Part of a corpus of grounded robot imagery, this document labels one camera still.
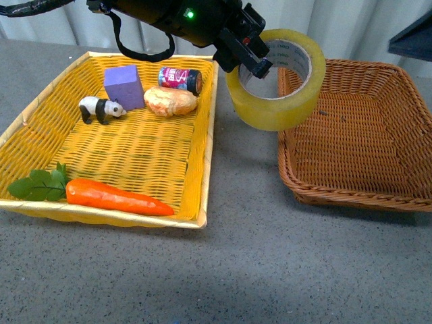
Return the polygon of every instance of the toy panda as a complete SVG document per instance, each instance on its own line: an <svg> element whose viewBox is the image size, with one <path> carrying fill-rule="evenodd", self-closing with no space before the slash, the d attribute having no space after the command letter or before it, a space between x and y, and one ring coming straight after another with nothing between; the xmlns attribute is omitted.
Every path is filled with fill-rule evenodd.
<svg viewBox="0 0 432 324"><path fill-rule="evenodd" d="M117 99L110 101L108 99L100 99L98 97L85 97L81 99L80 110L82 115L82 121L86 124L91 124L91 115L96 115L99 123L107 125L108 121L105 120L107 115L113 117L120 117L126 114L126 110L123 109L122 105L117 102Z"/></svg>

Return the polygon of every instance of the white curtain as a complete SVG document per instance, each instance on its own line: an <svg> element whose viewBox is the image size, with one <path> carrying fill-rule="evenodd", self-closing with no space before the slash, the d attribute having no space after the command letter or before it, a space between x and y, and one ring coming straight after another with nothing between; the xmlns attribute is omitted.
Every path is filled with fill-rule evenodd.
<svg viewBox="0 0 432 324"><path fill-rule="evenodd" d="M26 0L0 0L2 5ZM245 0L266 19L266 29L288 28L315 39L327 58L382 61L404 68L411 76L432 77L432 63L387 52L389 39L432 8L432 0ZM164 51L161 31L121 15L122 43L148 53ZM42 43L116 48L111 20L91 13L86 0L29 18L0 18L0 37ZM176 53L212 55L177 38Z"/></svg>

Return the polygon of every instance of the soda can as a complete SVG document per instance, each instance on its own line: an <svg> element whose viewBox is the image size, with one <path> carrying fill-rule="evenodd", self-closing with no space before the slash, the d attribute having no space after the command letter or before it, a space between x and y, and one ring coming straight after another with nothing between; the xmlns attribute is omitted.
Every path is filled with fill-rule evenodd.
<svg viewBox="0 0 432 324"><path fill-rule="evenodd" d="M158 75L159 86L182 89L199 96L203 89L203 75L198 70L162 67Z"/></svg>

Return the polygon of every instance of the green leaf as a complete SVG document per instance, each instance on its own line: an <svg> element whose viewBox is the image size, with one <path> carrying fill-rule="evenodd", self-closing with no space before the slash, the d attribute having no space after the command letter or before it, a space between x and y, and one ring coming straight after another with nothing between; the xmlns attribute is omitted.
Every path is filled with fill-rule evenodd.
<svg viewBox="0 0 432 324"><path fill-rule="evenodd" d="M50 188L50 191L47 193L48 201L57 201L66 197L66 180L60 171L53 170L51 172L51 179L46 183L46 185Z"/></svg>
<svg viewBox="0 0 432 324"><path fill-rule="evenodd" d="M29 201L44 201L50 189L47 187L32 187L32 192L26 197Z"/></svg>
<svg viewBox="0 0 432 324"><path fill-rule="evenodd" d="M30 172L30 179L37 184L43 184L51 180L51 174L45 170L32 170Z"/></svg>
<svg viewBox="0 0 432 324"><path fill-rule="evenodd" d="M18 199L25 199L32 192L32 185L30 178L18 179L7 187L7 191Z"/></svg>
<svg viewBox="0 0 432 324"><path fill-rule="evenodd" d="M66 197L66 179L62 171L32 170L29 178L15 181L7 187L9 193L29 201L57 201Z"/></svg>
<svg viewBox="0 0 432 324"><path fill-rule="evenodd" d="M65 182L68 183L68 175L66 173L66 164L60 164L60 162L57 162L57 171L63 174L63 177L65 179Z"/></svg>

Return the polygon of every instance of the yellow basket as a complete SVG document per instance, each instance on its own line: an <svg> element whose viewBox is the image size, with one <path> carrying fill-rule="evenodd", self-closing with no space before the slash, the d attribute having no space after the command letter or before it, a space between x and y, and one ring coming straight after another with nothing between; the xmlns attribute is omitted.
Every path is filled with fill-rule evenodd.
<svg viewBox="0 0 432 324"><path fill-rule="evenodd" d="M157 85L162 66L202 72L203 88L195 111L157 117L134 109L108 125L81 120L78 102L107 98L107 68L137 65L144 89ZM0 208L33 217L114 226L202 228L207 199L218 65L211 57L175 56L148 63L123 55L88 52L73 62L16 118L0 137ZM7 187L32 169L67 165L69 178L88 178L157 198L171 206L171 217L147 217L107 211L66 201L14 199Z"/></svg>

